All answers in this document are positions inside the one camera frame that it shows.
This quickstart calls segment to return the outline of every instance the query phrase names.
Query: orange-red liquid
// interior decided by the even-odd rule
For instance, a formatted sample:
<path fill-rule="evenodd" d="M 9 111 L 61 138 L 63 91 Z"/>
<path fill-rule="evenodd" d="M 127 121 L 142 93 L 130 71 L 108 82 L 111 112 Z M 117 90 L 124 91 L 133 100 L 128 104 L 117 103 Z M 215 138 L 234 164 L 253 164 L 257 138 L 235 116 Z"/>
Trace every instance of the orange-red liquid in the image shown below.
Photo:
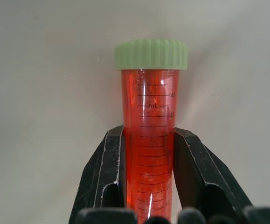
<path fill-rule="evenodd" d="M 171 220 L 179 70 L 122 70 L 127 207 Z"/>

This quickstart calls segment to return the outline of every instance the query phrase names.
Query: red liquid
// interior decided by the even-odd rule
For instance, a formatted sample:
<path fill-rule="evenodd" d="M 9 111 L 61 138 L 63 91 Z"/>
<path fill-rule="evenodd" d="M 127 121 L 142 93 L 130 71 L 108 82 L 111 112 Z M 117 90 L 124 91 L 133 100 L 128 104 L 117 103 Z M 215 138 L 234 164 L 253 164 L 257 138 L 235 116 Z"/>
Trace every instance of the red liquid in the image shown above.
<path fill-rule="evenodd" d="M 127 207 L 171 220 L 179 70 L 122 70 Z"/>

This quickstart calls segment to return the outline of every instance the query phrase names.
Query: green screw cap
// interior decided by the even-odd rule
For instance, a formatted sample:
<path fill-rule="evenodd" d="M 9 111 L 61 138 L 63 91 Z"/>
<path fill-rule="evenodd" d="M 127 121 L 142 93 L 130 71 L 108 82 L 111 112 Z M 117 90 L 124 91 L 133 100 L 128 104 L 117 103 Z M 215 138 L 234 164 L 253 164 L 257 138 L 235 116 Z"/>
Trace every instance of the green screw cap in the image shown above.
<path fill-rule="evenodd" d="M 115 48 L 115 66 L 127 69 L 187 69 L 187 46 L 180 41 L 143 39 Z"/>

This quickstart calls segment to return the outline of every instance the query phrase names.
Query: green cap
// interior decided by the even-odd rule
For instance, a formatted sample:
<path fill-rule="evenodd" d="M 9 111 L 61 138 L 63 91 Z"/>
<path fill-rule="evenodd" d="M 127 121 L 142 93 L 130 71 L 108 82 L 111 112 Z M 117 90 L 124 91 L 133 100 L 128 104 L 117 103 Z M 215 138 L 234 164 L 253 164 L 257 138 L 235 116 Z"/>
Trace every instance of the green cap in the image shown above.
<path fill-rule="evenodd" d="M 115 48 L 115 66 L 127 69 L 187 69 L 187 46 L 180 41 L 143 39 Z"/>

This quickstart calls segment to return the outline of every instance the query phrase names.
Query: white wall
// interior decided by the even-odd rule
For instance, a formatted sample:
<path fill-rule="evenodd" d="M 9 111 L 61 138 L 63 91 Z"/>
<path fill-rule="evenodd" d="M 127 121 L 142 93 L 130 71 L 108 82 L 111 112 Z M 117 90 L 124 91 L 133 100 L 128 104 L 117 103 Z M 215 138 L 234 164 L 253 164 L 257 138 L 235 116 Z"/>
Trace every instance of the white wall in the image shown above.
<path fill-rule="evenodd" d="M 122 123 L 114 46 L 150 37 L 190 50 L 177 126 L 270 205 L 270 0 L 0 0 L 0 224 L 67 223 Z"/>

